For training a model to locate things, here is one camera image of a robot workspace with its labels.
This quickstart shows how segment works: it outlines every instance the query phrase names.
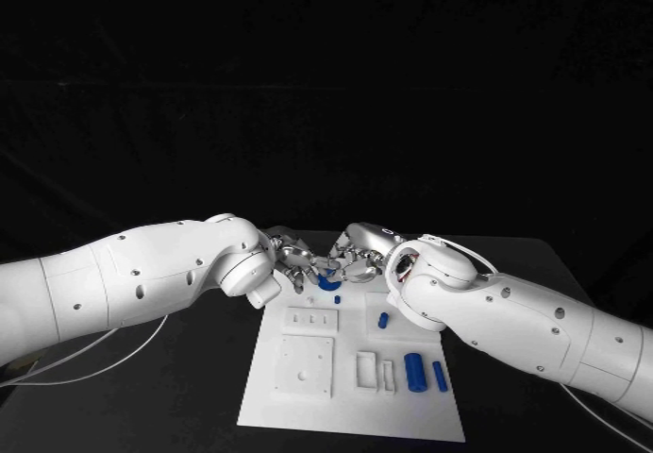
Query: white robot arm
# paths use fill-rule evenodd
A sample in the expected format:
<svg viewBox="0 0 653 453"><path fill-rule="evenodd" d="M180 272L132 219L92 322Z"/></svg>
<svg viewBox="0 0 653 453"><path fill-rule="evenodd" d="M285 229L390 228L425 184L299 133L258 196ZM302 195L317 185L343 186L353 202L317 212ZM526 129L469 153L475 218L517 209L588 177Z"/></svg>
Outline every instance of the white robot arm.
<svg viewBox="0 0 653 453"><path fill-rule="evenodd" d="M330 252L343 255L350 264L331 281L384 272L387 302L412 323L433 331L449 327L510 366L653 421L648 328L520 278L477 274L469 259L433 236L405 241L380 226L350 224Z"/></svg>
<svg viewBox="0 0 653 453"><path fill-rule="evenodd" d="M75 337L157 319L211 288L245 294L259 309L279 293L275 267L299 293L302 275L317 281L311 264L328 262L288 231L266 234L220 214L138 227L54 256L0 265L0 365Z"/></svg>

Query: black backdrop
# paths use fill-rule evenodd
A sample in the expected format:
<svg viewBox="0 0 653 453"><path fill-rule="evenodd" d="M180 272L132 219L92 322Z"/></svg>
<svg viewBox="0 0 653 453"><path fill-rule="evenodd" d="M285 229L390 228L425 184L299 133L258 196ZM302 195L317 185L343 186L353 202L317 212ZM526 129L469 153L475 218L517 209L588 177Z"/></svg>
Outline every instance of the black backdrop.
<svg viewBox="0 0 653 453"><path fill-rule="evenodd" d="M647 322L650 4L354 4L5 15L0 260L224 211L536 237Z"/></svg>

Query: white cable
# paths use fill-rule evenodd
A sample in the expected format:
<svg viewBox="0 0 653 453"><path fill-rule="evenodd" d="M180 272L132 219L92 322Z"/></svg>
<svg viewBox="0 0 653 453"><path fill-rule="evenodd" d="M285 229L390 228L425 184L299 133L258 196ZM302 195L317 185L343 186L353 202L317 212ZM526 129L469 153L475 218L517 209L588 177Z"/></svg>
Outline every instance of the white cable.
<svg viewBox="0 0 653 453"><path fill-rule="evenodd" d="M628 435L625 435L593 412L592 410L582 404L580 400L575 397L575 394L568 389L565 384L560 384L560 387L565 389L565 392L570 395L575 399L575 402L585 408L585 411L593 416L593 418L624 438L627 439L635 446L638 446L644 451L653 453L653 450L641 445Z"/></svg>
<svg viewBox="0 0 653 453"><path fill-rule="evenodd" d="M465 248L462 245L457 244L454 241L449 241L446 239L438 238L444 243L448 243L449 245L454 245L458 247L464 252L467 252L482 264L488 267L488 269L493 271L494 274L498 273L497 269L494 268L493 264L474 252L469 251L468 248ZM624 438L627 439L635 446L638 446L644 451L648 453L653 453L653 450L647 448L642 444L640 444L627 434L624 434L593 412L592 410L582 404L580 400L576 398L575 394L570 392L568 389L568 386L560 383L560 387L565 389L565 392L570 395L573 398L575 402L580 405L580 407L585 409L585 411L593 416L593 418ZM617 405L612 404L615 408L618 408L625 414L628 414L640 423L642 423L648 428L653 429L653 425L650 425L641 418L637 417L634 413L629 413L627 410L619 408Z"/></svg>
<svg viewBox="0 0 653 453"><path fill-rule="evenodd" d="M83 354L85 351L92 346L95 346L99 342L102 342L115 333L116 330L118 330L116 328L113 330L109 330L105 333L105 335L102 335L102 337L99 337L85 348L82 348L77 352L75 352L69 356L63 357L59 361L54 361L54 363L50 363L49 365L43 366L37 370L31 371L30 373L26 373L23 376L14 377L13 379L10 379L7 381L0 382L0 388L5 387L7 385L11 385L14 382L17 382L17 381L20 381L23 379L30 378L31 376L38 375L40 373L43 373L43 371L47 371L49 369L51 369L56 366L59 366L62 363L66 363L70 359L75 359L75 357L77 357L80 354Z"/></svg>
<svg viewBox="0 0 653 453"><path fill-rule="evenodd" d="M100 373L108 371L112 367L118 366L145 347L147 343L155 337L155 335L157 335L157 333L160 331L160 328L162 327L162 324L165 322L165 319L167 319L167 314L165 314L165 316L162 316L162 319L160 321L157 330L154 331L154 333L149 336L149 338L145 340L145 343L142 343L142 345L135 349L135 351L124 359L121 359L116 363L113 363L111 366L108 366L102 370L96 371L95 373L90 373L86 376L76 377L75 379L69 379L69 380L60 380L60 381L56 381L56 382L15 382L13 385L60 385L60 384L69 384L70 382L77 382L79 380L92 378L93 376L98 376Z"/></svg>

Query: blue cylinder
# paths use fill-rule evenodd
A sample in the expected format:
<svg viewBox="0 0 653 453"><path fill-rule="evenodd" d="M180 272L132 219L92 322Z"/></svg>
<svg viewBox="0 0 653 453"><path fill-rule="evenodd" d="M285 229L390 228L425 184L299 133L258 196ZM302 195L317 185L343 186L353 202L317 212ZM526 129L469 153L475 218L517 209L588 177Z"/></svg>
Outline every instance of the blue cylinder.
<svg viewBox="0 0 653 453"><path fill-rule="evenodd" d="M386 312L380 313L380 317L377 318L379 328L384 328L387 326L387 318L389 318L387 313Z"/></svg>
<svg viewBox="0 0 653 453"><path fill-rule="evenodd" d="M419 393L425 392L425 374L423 374L423 363L422 356L410 352L403 356L405 363L405 376L408 378L408 390Z"/></svg>
<svg viewBox="0 0 653 453"><path fill-rule="evenodd" d="M330 282L327 278L321 275L317 275L317 286L324 290L324 291L335 291L340 288L340 285L343 284L341 281L333 281Z"/></svg>
<svg viewBox="0 0 653 453"><path fill-rule="evenodd" d="M438 361L432 362L432 371L435 372L435 378L438 379L438 387L439 391L446 391L446 380L445 380L445 372L442 371L442 364Z"/></svg>

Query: table surface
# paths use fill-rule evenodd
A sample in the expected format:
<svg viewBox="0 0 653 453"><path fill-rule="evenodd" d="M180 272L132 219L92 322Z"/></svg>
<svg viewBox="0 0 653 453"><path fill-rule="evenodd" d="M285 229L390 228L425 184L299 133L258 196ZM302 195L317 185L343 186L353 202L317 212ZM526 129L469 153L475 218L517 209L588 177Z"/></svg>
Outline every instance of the table surface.
<svg viewBox="0 0 653 453"><path fill-rule="evenodd" d="M340 233L299 234L324 255ZM444 237L480 253L500 272L589 303L544 242ZM239 427L260 317L245 296L227 298L210 291L188 309L168 316L151 343L102 375L73 384L17 387L0 410L0 451L637 451L589 417L556 383L474 350L449 329L442 332L442 346L464 444ZM92 351L34 380L73 378L108 366L142 343L157 323L118 330ZM38 366L98 336L53 346Z"/></svg>

